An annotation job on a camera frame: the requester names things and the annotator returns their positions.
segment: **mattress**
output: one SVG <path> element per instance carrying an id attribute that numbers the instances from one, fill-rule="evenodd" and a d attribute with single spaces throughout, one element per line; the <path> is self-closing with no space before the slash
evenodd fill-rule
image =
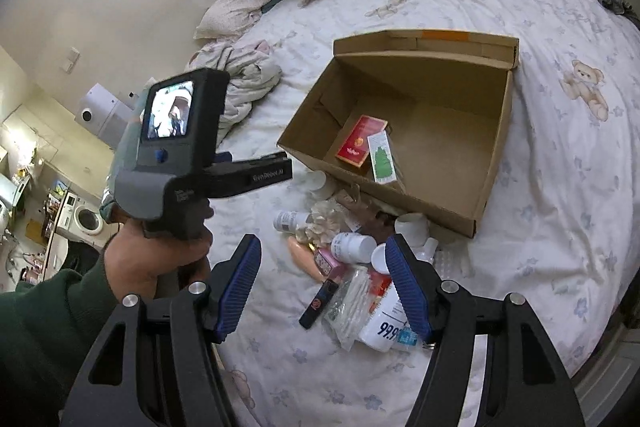
<path id="1" fill-rule="evenodd" d="M 596 0 L 298 1 L 279 3 L 238 42 L 269 42 L 283 76 L 223 141 L 220 150 L 236 159 L 276 149 L 336 38 L 452 28 L 520 39 L 509 136 L 478 235 L 433 227 L 442 244 L 435 267 L 475 295 L 526 296 L 573 374 L 640 265 L 640 32 Z M 262 242 L 238 330 L 219 346 L 239 415 L 265 427 L 404 425 L 429 352 L 359 343 L 347 352 L 320 323 L 298 324 L 318 284 L 295 267 L 271 222 L 279 210 L 310 206 L 304 171 L 295 161 L 290 182 L 212 202 L 212 263 L 228 259 L 245 233 Z M 475 423 L 485 352 L 477 337 L 460 425 Z"/>

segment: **display screen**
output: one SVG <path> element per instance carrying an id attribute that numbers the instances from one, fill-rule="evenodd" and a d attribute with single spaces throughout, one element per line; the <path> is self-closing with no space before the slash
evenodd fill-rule
<path id="1" fill-rule="evenodd" d="M 184 136 L 189 126 L 193 82 L 163 87 L 151 103 L 146 137 L 149 140 Z"/>

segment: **orange tape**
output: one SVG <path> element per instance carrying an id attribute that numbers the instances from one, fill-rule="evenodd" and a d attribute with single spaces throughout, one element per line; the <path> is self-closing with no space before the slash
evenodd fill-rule
<path id="1" fill-rule="evenodd" d="M 452 30 L 423 30 L 421 38 L 440 41 L 468 42 L 469 33 Z"/>

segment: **hand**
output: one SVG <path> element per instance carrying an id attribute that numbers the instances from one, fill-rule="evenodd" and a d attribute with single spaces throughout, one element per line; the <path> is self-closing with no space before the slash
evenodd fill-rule
<path id="1" fill-rule="evenodd" d="M 207 253 L 213 235 L 202 227 L 202 237 L 195 241 L 180 241 L 173 237 L 148 239 L 142 223 L 128 219 L 104 252 L 104 269 L 111 291 L 118 301 L 137 293 L 143 299 L 156 294 L 158 276 L 180 266 L 194 263 L 195 271 L 189 282 L 202 281 L 209 276 Z"/>

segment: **metal bolt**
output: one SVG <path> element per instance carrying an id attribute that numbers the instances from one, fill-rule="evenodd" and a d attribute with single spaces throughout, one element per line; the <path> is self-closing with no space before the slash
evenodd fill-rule
<path id="1" fill-rule="evenodd" d="M 527 299 L 524 298 L 524 295 L 520 295 L 519 293 L 510 294 L 509 300 L 516 306 L 522 306 L 525 302 L 527 302 Z"/>
<path id="2" fill-rule="evenodd" d="M 124 299 L 122 300 L 122 305 L 126 306 L 127 308 L 131 308 L 133 306 L 135 306 L 136 304 L 138 304 L 138 301 L 140 300 L 140 298 L 138 298 L 137 295 L 134 295 L 133 293 L 130 293 L 129 295 L 125 295 Z"/>
<path id="3" fill-rule="evenodd" d="M 440 287 L 442 291 L 447 293 L 455 293 L 460 289 L 460 286 L 458 286 L 458 283 L 455 281 L 442 281 Z"/>
<path id="4" fill-rule="evenodd" d="M 193 293 L 194 295 L 199 295 L 202 292 L 204 292 L 204 290 L 206 289 L 207 289 L 207 285 L 202 281 L 192 282 L 189 285 L 189 293 Z"/>

